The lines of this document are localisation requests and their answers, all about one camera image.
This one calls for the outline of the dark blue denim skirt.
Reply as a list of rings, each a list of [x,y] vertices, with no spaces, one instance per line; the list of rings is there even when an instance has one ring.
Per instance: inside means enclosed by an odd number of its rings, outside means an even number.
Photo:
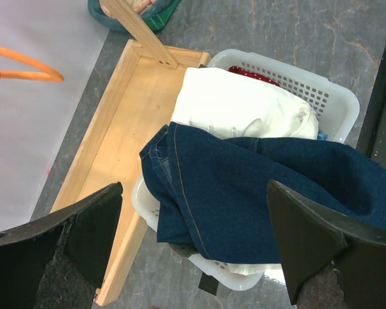
[[[160,202],[157,240],[225,263],[280,261],[267,188],[276,180],[308,199],[386,230],[386,170],[354,148],[303,138],[222,140],[177,123],[140,152]]]

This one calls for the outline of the red polka dot skirt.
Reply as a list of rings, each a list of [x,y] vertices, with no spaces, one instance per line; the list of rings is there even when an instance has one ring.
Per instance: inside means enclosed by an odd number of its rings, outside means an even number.
[[[265,75],[250,72],[250,71],[245,70],[244,68],[241,68],[239,66],[231,66],[228,68],[228,71],[230,73],[235,73],[235,74],[242,75],[245,77],[250,77],[250,78],[255,79],[255,80],[260,80],[260,81],[266,82],[268,84],[273,84],[274,86],[277,86],[277,87],[280,86],[279,83],[275,82],[273,79],[271,79],[269,77],[266,77]]]

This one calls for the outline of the white pleated skirt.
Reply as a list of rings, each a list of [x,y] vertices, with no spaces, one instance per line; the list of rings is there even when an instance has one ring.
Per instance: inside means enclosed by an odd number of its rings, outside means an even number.
[[[170,120],[222,139],[318,136],[316,113],[305,100],[221,68],[186,70]]]

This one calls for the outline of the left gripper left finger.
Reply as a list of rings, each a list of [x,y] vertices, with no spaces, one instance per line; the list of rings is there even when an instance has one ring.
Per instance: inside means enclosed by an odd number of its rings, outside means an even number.
[[[0,232],[0,308],[91,308],[122,208],[121,183]]]

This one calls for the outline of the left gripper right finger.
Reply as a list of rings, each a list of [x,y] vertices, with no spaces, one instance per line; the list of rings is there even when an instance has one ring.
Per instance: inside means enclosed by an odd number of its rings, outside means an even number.
[[[289,300],[298,308],[386,308],[386,230],[268,183]]]

